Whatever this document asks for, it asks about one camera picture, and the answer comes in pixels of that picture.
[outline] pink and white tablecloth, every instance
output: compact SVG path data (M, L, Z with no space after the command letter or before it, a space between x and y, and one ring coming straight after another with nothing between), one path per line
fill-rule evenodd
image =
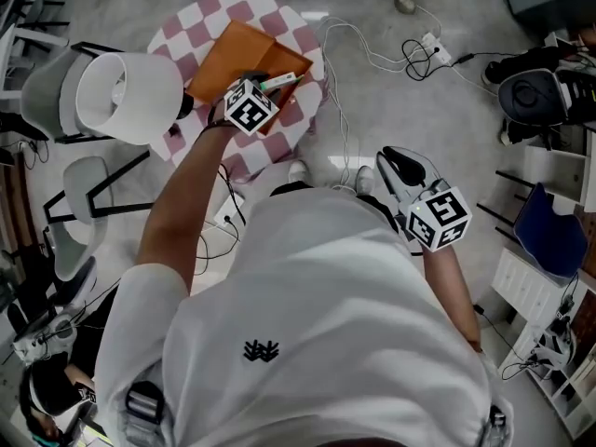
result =
M246 180L293 152L314 124L323 98L326 99L327 80L323 54L314 32L298 13L290 7L280 7L275 0L199 0L169 19L147 50L175 61L188 84L231 20L246 22L270 34L280 44L313 62L266 136L260 132L252 136L239 132L225 149L223 163L231 177ZM195 110L177 121L181 133L174 136L166 133L151 147L178 166L207 125L209 110L209 105L196 102Z

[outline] black logo on shirt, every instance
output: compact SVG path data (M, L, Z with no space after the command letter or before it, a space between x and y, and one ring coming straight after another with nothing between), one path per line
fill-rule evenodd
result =
M273 343L272 341L268 341L267 345L262 345L256 339L252 343L247 341L244 344L244 357L249 361L262 359L264 362L269 362L278 356L278 346L279 343Z

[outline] white t-shirt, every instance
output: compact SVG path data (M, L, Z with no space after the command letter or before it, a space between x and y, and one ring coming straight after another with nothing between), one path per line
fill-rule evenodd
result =
M122 277L96 370L116 443L115 412L152 366L183 446L474 446L491 406L479 356L400 238L329 189L258 204L227 279L198 295L159 264Z

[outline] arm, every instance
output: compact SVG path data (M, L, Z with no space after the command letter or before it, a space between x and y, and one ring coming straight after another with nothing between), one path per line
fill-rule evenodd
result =
M453 247L435 252L423 249L423 258L430 288L457 330L480 353L481 332Z
M234 132L215 128L198 138L157 198L142 233L137 264L173 268L189 291L211 189Z
M73 384L73 386L78 383L82 384L83 386L87 386L93 392L95 392L95 383L93 380L87 376L84 372L78 369L74 364L69 364L64 368L64 373L66 377L68 377L69 381Z

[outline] shirt sleeve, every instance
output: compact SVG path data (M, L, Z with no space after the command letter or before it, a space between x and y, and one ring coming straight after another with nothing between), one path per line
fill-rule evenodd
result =
M110 411L139 374L161 360L169 325L187 296L183 278L163 264L135 266L120 280L95 371L98 408L106 418L114 418ZM109 433L114 426L106 427Z

